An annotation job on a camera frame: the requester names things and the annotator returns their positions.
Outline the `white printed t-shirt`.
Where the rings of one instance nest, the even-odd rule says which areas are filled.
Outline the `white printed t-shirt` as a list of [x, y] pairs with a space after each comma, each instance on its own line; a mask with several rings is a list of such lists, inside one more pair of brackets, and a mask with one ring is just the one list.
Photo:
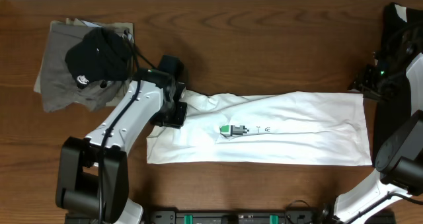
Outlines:
[[183, 101], [188, 105], [184, 125], [155, 127], [147, 137], [148, 163], [371, 164], [360, 94], [187, 91]]

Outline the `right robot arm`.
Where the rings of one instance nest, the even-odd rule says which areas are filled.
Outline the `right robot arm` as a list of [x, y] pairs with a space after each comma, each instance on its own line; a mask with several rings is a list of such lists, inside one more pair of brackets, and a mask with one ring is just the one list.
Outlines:
[[407, 21], [386, 35], [368, 65], [350, 85], [377, 101], [373, 172], [325, 207], [322, 223], [394, 223], [383, 213], [422, 195], [422, 21]]

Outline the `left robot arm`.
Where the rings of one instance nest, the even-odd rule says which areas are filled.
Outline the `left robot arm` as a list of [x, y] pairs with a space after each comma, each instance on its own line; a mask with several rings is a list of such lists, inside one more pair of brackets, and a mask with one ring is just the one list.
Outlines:
[[85, 138], [61, 148], [56, 205], [83, 221], [140, 223], [143, 208], [129, 198], [128, 154], [143, 128], [179, 128], [186, 115], [179, 73], [139, 69], [112, 113]]

